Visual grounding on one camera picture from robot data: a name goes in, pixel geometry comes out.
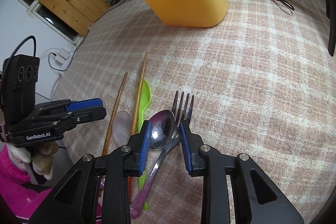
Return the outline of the pink sleeve forearm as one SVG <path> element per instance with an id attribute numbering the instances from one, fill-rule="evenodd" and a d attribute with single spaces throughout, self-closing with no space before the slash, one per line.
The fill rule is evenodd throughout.
<path id="1" fill-rule="evenodd" d="M 1 196 L 13 214 L 27 223 L 51 188 L 38 191 L 24 167 L 30 156 L 6 144 L 1 150 Z"/>

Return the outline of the left gloved hand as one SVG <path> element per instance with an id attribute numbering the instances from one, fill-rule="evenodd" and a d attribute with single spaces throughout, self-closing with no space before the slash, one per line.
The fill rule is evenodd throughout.
<path id="1" fill-rule="evenodd" d="M 10 143 L 6 144 L 6 148 L 10 161 L 20 170 L 26 171 L 25 164 L 31 163 L 37 174 L 42 175 L 46 180 L 53 178 L 54 155 L 59 150 L 55 141 L 44 143 L 34 156 L 26 148 L 17 148 Z"/>

